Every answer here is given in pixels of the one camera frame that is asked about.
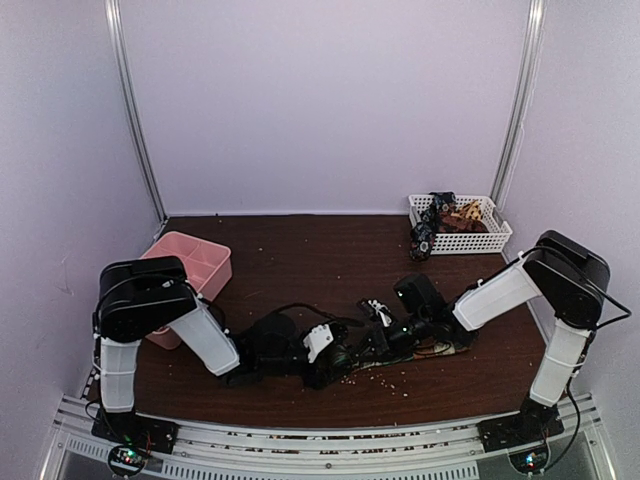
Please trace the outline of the right arm base board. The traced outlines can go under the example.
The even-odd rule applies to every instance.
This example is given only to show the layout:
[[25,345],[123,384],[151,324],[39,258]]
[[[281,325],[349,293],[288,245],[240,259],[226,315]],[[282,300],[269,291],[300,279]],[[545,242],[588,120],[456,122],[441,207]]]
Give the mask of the right arm base board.
[[511,466],[522,474],[545,468],[551,457],[549,438],[565,431],[558,418],[541,423],[525,420],[520,414],[484,420],[477,428],[484,452],[506,453]]

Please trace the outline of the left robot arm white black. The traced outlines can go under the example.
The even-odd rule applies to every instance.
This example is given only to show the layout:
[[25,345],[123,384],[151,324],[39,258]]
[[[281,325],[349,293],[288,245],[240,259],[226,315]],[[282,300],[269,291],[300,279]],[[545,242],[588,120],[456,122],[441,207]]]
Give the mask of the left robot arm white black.
[[239,334],[224,330],[187,278],[175,256],[112,263],[99,276],[92,328],[100,375],[100,420],[123,444],[144,433],[136,415],[134,383],[142,340],[162,327],[173,330],[204,367],[230,386],[257,383],[265,376],[300,376],[323,388],[341,374],[334,359],[348,335],[348,322],[317,310],[323,323],[299,332],[283,307]]

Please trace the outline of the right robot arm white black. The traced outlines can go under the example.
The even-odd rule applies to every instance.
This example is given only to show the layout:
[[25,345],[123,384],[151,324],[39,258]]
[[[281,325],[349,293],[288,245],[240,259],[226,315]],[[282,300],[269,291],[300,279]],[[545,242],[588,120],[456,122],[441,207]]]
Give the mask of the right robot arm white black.
[[557,403],[584,362],[606,301],[611,271],[599,255],[555,230],[498,272],[446,300],[423,273],[401,278],[394,293],[405,317],[375,327],[358,357],[366,363],[395,362],[425,340],[468,349],[491,322],[533,301],[547,305],[555,326],[512,430],[535,440],[551,424]]

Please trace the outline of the brown green patterned tie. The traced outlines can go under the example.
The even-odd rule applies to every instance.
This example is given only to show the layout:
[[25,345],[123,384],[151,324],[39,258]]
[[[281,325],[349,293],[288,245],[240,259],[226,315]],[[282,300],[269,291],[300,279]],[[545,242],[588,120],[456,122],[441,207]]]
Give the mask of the brown green patterned tie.
[[335,353],[330,353],[326,366],[326,380],[333,383],[342,380],[353,372],[367,368],[386,367],[414,360],[427,360],[432,358],[458,355],[470,350],[453,341],[425,340],[400,352],[380,352],[373,346],[346,347],[340,345]]

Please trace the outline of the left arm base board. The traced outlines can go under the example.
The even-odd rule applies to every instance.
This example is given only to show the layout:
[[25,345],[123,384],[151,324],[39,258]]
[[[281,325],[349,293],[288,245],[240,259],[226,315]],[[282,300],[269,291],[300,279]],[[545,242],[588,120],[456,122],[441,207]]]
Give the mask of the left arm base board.
[[120,476],[140,473],[153,453],[173,452],[179,426],[172,421],[135,413],[99,413],[91,433],[114,443],[107,454],[107,465]]

